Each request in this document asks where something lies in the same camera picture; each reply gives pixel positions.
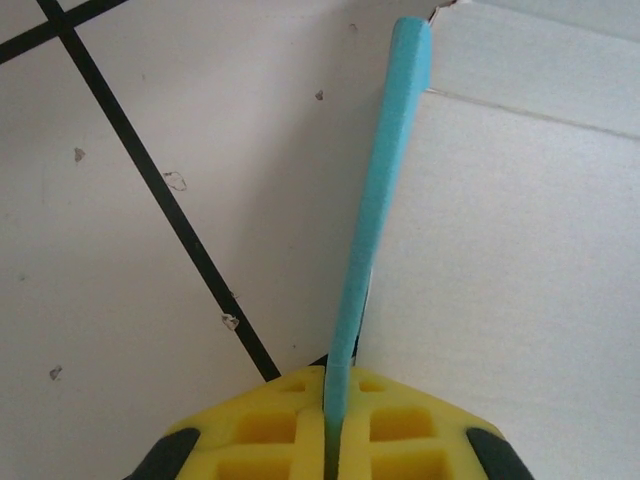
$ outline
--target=white foam board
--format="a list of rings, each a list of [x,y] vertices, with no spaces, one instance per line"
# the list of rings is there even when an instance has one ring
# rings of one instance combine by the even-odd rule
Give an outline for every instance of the white foam board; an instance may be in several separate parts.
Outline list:
[[[539,479],[640,469],[636,54],[441,10],[376,260],[358,363],[496,423]]]

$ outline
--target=small hole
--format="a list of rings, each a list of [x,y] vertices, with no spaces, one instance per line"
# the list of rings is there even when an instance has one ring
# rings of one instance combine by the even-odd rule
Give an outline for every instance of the small hole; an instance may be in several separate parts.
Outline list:
[[[254,413],[240,421],[236,443],[293,443],[296,414],[293,412]]]
[[[290,470],[286,459],[221,460],[217,480],[288,480]]]
[[[362,380],[360,381],[360,391],[361,392],[384,392],[384,387],[382,385],[378,385],[371,380]]]
[[[283,392],[304,392],[307,389],[307,386],[302,381],[298,381],[296,383],[292,383],[289,386],[286,386],[282,389]]]
[[[372,442],[433,437],[433,421],[423,408],[383,408],[371,415]]]
[[[374,457],[372,480],[451,480],[451,469],[441,450]]]

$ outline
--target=blue foam stick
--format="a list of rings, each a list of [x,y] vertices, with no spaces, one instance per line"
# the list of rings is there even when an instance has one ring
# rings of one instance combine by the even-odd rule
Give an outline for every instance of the blue foam stick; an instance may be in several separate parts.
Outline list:
[[[396,22],[351,255],[324,384],[325,478],[338,474],[340,434],[347,410],[351,354],[360,329],[369,277],[391,205],[420,94],[429,85],[431,32],[421,18]]]

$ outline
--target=black rubber edge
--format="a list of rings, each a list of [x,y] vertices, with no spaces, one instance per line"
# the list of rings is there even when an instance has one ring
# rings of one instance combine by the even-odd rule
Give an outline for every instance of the black rubber edge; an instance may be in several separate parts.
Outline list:
[[[125,480],[175,480],[198,438],[200,431],[195,428],[185,428],[161,438]]]
[[[482,428],[466,433],[488,480],[534,480],[509,442]]]

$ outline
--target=black line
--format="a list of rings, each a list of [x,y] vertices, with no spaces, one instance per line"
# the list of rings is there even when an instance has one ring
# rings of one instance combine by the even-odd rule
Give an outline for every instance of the black line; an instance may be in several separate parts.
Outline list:
[[[77,27],[128,0],[89,0],[67,12],[67,22]],[[50,22],[44,22],[0,44],[0,65],[57,36]]]
[[[118,100],[100,73],[80,37],[65,18],[65,13],[56,0],[37,0],[40,8],[58,33],[62,44],[82,74],[87,86],[96,98],[111,126],[138,168],[140,175],[158,202],[167,220],[191,257],[214,298],[224,313],[239,320],[235,333],[265,380],[280,376],[275,363],[264,348],[249,320],[236,302],[222,275],[200,242],[180,205],[171,194],[158,168],[125,115]]]

